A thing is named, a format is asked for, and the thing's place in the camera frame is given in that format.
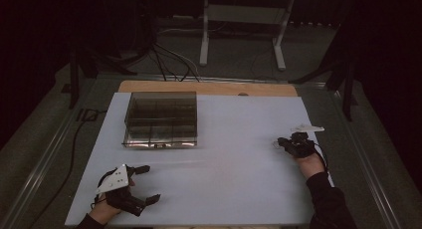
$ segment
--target table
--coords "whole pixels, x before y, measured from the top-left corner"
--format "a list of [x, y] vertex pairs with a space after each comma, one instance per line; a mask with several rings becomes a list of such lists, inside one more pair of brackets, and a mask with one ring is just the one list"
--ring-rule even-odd
[[286, 64], [281, 43], [294, 2], [295, 0], [289, 0], [287, 6], [281, 8], [266, 8], [209, 4], [208, 0], [204, 0], [204, 21], [199, 64], [206, 66], [208, 62], [208, 21], [277, 24], [280, 25], [280, 32], [277, 38], [273, 39], [274, 54], [278, 69], [285, 70]]
[[[121, 145], [132, 91], [196, 91], [194, 149], [133, 150]], [[122, 213], [112, 226], [299, 225], [313, 215], [298, 166], [273, 143], [310, 123], [295, 88], [287, 85], [123, 82], [111, 101], [66, 225], [90, 210], [98, 180], [116, 166], [150, 165], [134, 176], [133, 196], [161, 194], [140, 217]], [[310, 139], [316, 140], [313, 133]]]

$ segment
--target wire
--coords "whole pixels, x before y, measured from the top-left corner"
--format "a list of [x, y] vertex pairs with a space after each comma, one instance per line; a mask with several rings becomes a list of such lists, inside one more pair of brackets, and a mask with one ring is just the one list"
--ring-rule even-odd
[[157, 65], [158, 69], [161, 71], [162, 77], [164, 78], [164, 82], [166, 82], [167, 81], [167, 78], [165, 77], [164, 71], [163, 71], [163, 69], [161, 67], [161, 63], [159, 61], [155, 61], [154, 59], [152, 59], [152, 57], [149, 54], [148, 54], [148, 57], [149, 57], [149, 59], [152, 60], [152, 62], [154, 62]]
[[46, 210], [50, 207], [50, 205], [53, 203], [53, 201], [56, 199], [56, 197], [60, 194], [60, 192], [62, 191], [62, 189], [65, 187], [66, 183], [68, 182], [73, 168], [74, 168], [74, 163], [75, 163], [75, 151], [76, 151], [76, 141], [78, 138], [78, 133], [81, 130], [82, 126], [84, 126], [84, 124], [89, 121], [90, 119], [95, 119], [97, 117], [97, 115], [106, 113], [106, 111], [102, 111], [99, 112], [97, 110], [89, 110], [89, 111], [93, 111], [95, 112], [93, 115], [89, 116], [87, 119], [83, 120], [81, 122], [81, 124], [78, 126], [78, 129], [76, 130], [75, 134], [74, 134], [74, 139], [72, 141], [72, 155], [71, 155], [71, 164], [69, 166], [69, 171], [68, 174], [65, 177], [65, 180], [62, 182], [61, 186], [59, 187], [59, 189], [56, 191], [56, 193], [53, 195], [53, 197], [50, 199], [50, 201], [46, 204], [46, 206], [44, 206], [44, 208], [41, 210], [41, 212], [37, 215], [37, 217], [35, 218], [35, 220], [31, 223], [31, 225], [29, 226], [29, 228], [32, 228], [35, 223], [41, 218], [41, 216], [44, 214], [44, 212], [46, 212]]
[[[172, 55], [174, 55], [176, 58], [178, 58], [180, 61], [182, 61], [185, 65], [186, 65], [186, 67], [188, 68], [188, 72], [187, 73], [192, 73], [192, 75], [193, 75], [193, 77], [196, 79], [196, 81], [197, 82], [200, 82], [200, 80], [199, 79], [201, 79], [201, 77], [200, 77], [200, 75], [199, 75], [199, 72], [198, 72], [198, 68], [196, 67], [196, 64], [195, 63], [193, 63], [190, 59], [188, 59], [188, 58], [186, 58], [186, 57], [184, 57], [184, 56], [182, 56], [182, 55], [180, 55], [180, 54], [177, 54], [177, 53], [175, 53], [175, 52], [172, 52], [172, 51], [170, 51], [170, 50], [168, 50], [168, 49], [165, 49], [164, 47], [162, 47], [162, 46], [160, 46], [159, 44], [154, 44], [155, 46], [157, 46], [158, 48], [160, 48], [160, 49], [162, 49], [163, 51], [165, 51], [165, 52], [168, 52], [168, 53], [170, 53], [170, 54], [172, 54]], [[195, 72], [196, 72], [196, 75], [195, 75], [195, 73], [192, 71], [192, 69], [190, 68], [190, 66], [189, 66], [189, 64], [187, 64], [186, 62], [185, 62], [185, 60], [186, 61], [188, 61], [194, 68], [195, 68]]]

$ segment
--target hand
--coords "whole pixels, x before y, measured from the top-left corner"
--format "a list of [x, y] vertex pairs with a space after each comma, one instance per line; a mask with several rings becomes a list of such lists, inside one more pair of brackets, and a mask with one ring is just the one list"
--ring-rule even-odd
[[[129, 185], [134, 186], [134, 182], [131, 178], [129, 179]], [[112, 207], [106, 203], [106, 194], [103, 193], [99, 199], [99, 203], [94, 206], [89, 215], [99, 223], [106, 225], [115, 215], [120, 212], [120, 209]]]
[[323, 164], [316, 153], [304, 158], [295, 158], [301, 168], [301, 172], [306, 179], [314, 176], [319, 172], [324, 172]]

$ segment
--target metal stand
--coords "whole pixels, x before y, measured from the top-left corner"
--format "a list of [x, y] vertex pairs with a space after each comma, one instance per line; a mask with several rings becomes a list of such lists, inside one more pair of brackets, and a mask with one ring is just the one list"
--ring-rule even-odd
[[277, 38], [273, 40], [274, 53], [276, 55], [277, 66], [279, 70], [286, 69], [283, 58], [281, 43], [289, 22], [290, 14], [295, 0], [289, 0], [286, 8], [262, 8], [262, 7], [243, 7], [231, 5], [209, 4], [204, 0], [204, 28], [202, 35], [201, 54], [199, 65], [206, 66], [208, 59], [208, 21], [224, 22], [245, 22], [260, 24], [276, 24], [280, 22], [280, 32]]

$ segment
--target black sleeve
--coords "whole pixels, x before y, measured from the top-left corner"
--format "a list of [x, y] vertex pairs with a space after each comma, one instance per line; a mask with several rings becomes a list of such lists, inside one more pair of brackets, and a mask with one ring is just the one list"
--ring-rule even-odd
[[84, 220], [75, 229], [104, 229], [105, 226], [94, 220], [90, 215], [85, 215]]
[[307, 186], [310, 189], [315, 208], [311, 229], [357, 228], [345, 204], [344, 194], [340, 189], [331, 187], [326, 172], [320, 172], [310, 177]]

